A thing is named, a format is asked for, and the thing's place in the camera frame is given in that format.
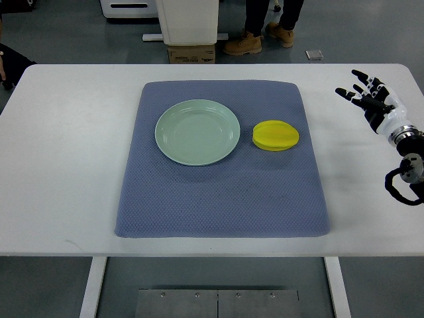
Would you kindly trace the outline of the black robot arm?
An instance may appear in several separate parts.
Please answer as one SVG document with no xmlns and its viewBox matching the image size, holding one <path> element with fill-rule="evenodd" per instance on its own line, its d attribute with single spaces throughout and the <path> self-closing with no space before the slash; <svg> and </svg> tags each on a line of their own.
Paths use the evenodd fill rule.
<svg viewBox="0 0 424 318">
<path fill-rule="evenodd" d="M 389 141 L 403 158 L 399 166 L 386 175 L 386 189 L 392 197 L 403 204 L 410 206 L 423 204 L 423 132 L 413 125 L 404 125 L 390 135 Z M 393 186 L 393 178 L 397 175 L 409 184 L 417 199 L 405 198 Z"/>
</svg>

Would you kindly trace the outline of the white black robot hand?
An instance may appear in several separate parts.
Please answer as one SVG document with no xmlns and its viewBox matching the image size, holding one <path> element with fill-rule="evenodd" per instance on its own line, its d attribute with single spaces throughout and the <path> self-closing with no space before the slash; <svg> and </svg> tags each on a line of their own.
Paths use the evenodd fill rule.
<svg viewBox="0 0 424 318">
<path fill-rule="evenodd" d="M 335 92 L 364 111 L 365 119 L 376 134 L 389 137 L 396 129 L 412 125 L 405 105 L 392 88 L 359 70 L 352 70 L 352 74 L 365 88 L 354 84 L 354 91 L 338 87 Z"/>
</svg>

